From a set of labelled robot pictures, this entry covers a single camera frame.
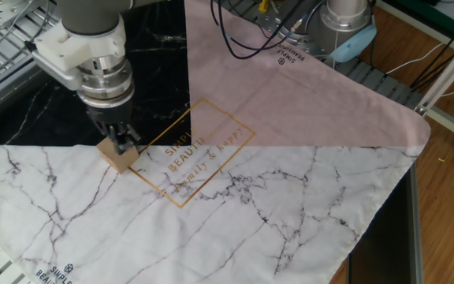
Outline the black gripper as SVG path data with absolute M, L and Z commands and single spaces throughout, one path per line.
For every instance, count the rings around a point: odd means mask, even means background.
M 121 155 L 139 143 L 141 136 L 130 124 L 131 103 L 112 108 L 87 106 L 87 113 L 101 134 L 110 139 L 116 154 Z

